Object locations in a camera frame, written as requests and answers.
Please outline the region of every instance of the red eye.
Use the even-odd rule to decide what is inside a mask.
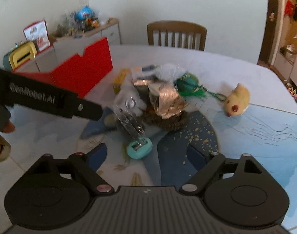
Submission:
[[[232,111],[237,112],[238,111],[238,105],[233,105],[232,106]]]

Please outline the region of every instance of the green toy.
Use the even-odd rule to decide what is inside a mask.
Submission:
[[[198,78],[188,72],[179,78],[175,85],[182,97],[206,97],[206,93],[208,93],[221,102],[226,99],[225,95],[208,91],[203,85],[199,85]]]

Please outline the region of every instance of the yellow toaster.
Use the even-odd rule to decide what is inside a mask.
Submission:
[[[37,49],[32,41],[26,42],[9,53],[9,63],[14,70],[27,60],[35,58]]]

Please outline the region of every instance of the red storage box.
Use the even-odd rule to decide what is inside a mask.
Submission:
[[[55,57],[55,54],[52,56],[53,50],[49,50],[49,52],[50,59],[48,58],[47,61],[54,63],[55,61],[52,61],[52,57]],[[46,53],[44,52],[39,55],[42,56],[41,62],[43,63],[43,59],[46,58]],[[37,65],[39,62],[40,59],[37,60],[36,56],[35,60],[30,61],[29,66],[34,64]],[[76,53],[52,71],[31,73],[25,72],[20,68],[15,70],[15,73],[19,73],[41,82],[56,85],[57,87],[78,93],[78,97],[84,97],[112,69],[113,64],[107,38],[102,38],[85,47],[82,56]]]

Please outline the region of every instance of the white wall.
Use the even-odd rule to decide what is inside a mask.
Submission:
[[[205,51],[256,63],[268,0],[90,0],[90,6],[120,20],[122,42],[147,44],[146,25],[184,20],[208,29]]]
[[[26,41],[23,29],[32,22],[46,19],[49,31],[60,16],[77,10],[82,0],[0,0],[0,66],[3,56],[16,42]]]

